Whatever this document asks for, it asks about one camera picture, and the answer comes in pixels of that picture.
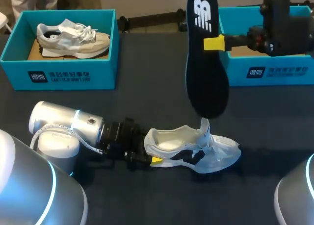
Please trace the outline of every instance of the black insole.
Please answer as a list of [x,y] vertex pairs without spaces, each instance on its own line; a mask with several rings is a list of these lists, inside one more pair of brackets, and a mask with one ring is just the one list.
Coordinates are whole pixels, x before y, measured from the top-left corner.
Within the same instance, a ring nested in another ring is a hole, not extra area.
[[218,37],[217,0],[188,0],[188,56],[185,82],[190,102],[200,116],[220,116],[228,103],[229,81],[218,51],[204,51],[204,39]]
[[51,37],[52,35],[58,36],[58,35],[60,35],[60,34],[61,34],[61,32],[58,32],[58,31],[47,31],[47,32],[44,33],[44,36],[45,36],[46,38],[49,38],[49,39],[50,39],[50,37]]

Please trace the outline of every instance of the dark tablecloth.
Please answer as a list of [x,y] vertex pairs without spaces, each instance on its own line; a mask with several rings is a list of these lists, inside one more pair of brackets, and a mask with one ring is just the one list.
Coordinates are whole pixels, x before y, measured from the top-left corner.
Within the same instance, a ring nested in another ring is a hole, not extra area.
[[[7,40],[0,36],[0,51]],[[131,117],[144,128],[198,128],[187,99],[186,34],[121,35],[114,91],[15,92],[0,69],[0,129],[26,144],[28,120],[41,100],[104,117]],[[209,175],[187,168],[130,172],[85,169],[88,225],[277,225],[273,194],[287,172],[314,151],[314,86],[231,88],[225,113],[211,132],[241,144],[241,159]]]

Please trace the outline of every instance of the teal shoe box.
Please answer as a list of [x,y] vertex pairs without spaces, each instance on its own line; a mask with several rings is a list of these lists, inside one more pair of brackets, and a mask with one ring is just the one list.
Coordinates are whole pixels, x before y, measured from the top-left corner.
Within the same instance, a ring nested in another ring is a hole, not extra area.
[[[310,13],[307,6],[290,7],[294,16],[310,16]],[[219,8],[220,33],[246,35],[249,27],[262,23],[259,7]],[[230,52],[220,52],[220,60],[230,86],[314,84],[314,59],[309,55],[235,57]]]
[[[108,59],[27,60],[37,25],[59,25],[65,19],[109,34]],[[115,88],[118,53],[115,10],[24,11],[13,28],[0,63],[15,90],[103,90]]]

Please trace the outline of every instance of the cable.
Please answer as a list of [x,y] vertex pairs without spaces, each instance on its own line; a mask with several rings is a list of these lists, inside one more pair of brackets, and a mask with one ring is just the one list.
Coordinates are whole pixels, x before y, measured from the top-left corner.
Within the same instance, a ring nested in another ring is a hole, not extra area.
[[75,137],[76,139],[78,139],[85,147],[87,147],[88,149],[102,155],[103,154],[103,151],[100,150],[100,149],[97,149],[95,147],[92,147],[91,145],[89,145],[87,142],[84,141],[84,139],[82,139],[77,133],[75,133],[73,130],[71,130],[70,128],[66,127],[66,126],[63,126],[63,125],[56,125],[56,124],[47,124],[45,125],[44,127],[42,127],[40,130],[38,130],[31,142],[30,142],[30,148],[31,149],[34,149],[34,145],[35,145],[35,142],[37,140],[37,138],[39,137],[40,134],[42,134],[43,132],[45,132],[46,130],[50,129],[50,128],[60,128],[60,129],[64,129],[66,131],[68,131],[73,137]]

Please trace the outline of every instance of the white sneaker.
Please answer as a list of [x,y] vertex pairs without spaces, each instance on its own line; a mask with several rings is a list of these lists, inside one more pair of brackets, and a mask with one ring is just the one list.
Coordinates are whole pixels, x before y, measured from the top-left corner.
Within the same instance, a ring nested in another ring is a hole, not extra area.
[[110,45],[109,35],[67,19],[56,26],[39,24],[37,40],[43,57],[93,58],[104,53]]
[[144,140],[146,153],[153,156],[151,166],[186,166],[200,174],[213,173],[234,164],[241,155],[238,146],[232,139],[211,135],[209,121],[205,118],[202,118],[200,129],[187,125],[174,130],[153,128]]

